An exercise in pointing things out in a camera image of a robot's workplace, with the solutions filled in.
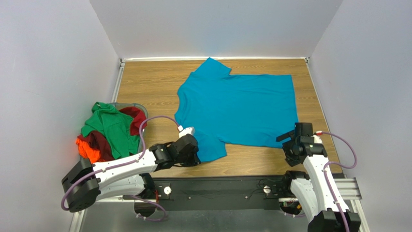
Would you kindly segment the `blue t shirt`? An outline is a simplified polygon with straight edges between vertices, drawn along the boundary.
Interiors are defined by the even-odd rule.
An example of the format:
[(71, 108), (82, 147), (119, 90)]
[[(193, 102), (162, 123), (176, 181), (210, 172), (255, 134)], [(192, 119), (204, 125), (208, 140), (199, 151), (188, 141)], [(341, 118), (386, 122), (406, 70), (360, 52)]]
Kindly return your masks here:
[(227, 144), (281, 148), (276, 138), (298, 121), (291, 75), (232, 74), (208, 58), (177, 91), (176, 121), (194, 127), (201, 162), (227, 155)]

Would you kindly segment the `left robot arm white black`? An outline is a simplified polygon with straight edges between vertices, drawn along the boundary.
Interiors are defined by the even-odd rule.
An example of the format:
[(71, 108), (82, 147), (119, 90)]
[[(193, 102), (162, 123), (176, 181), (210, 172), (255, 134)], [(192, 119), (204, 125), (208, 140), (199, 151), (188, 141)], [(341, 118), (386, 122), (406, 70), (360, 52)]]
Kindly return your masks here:
[(92, 164), (81, 159), (63, 177), (64, 195), (60, 206), (64, 211), (79, 212), (96, 201), (118, 195), (138, 195), (149, 187), (143, 175), (179, 164), (193, 167), (201, 162), (198, 142), (191, 134), (175, 142), (154, 144), (139, 154), (108, 162)]

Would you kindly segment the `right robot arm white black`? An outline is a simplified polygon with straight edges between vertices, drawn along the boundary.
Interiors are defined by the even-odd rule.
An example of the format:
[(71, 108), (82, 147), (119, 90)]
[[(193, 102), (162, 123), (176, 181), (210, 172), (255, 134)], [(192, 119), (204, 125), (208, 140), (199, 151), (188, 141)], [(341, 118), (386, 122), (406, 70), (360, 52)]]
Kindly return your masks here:
[(276, 138), (290, 166), (302, 164), (305, 171), (287, 171), (276, 192), (296, 198), (306, 216), (309, 232), (357, 232), (361, 217), (345, 203), (331, 174), (330, 161), (320, 138), (325, 132), (314, 132), (311, 123), (295, 124), (294, 129)]

